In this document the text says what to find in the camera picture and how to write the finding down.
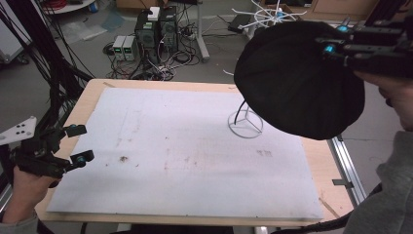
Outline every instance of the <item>white wire tangle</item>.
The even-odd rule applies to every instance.
[[[275,25],[277,23],[285,22],[285,21],[297,21],[296,16],[302,16],[307,13],[307,12],[295,13],[295,14],[286,13],[280,8],[280,0],[277,3],[276,9],[264,9],[259,4],[257,4],[254,0],[251,0],[251,2],[260,9],[256,13],[240,12],[235,9],[232,9],[237,14],[254,16],[254,19],[255,19],[254,22],[246,24],[246,25],[240,25],[240,28],[250,27],[255,24],[259,24],[263,27],[269,27],[271,26],[271,25],[268,25],[269,22],[271,22],[272,25]]]

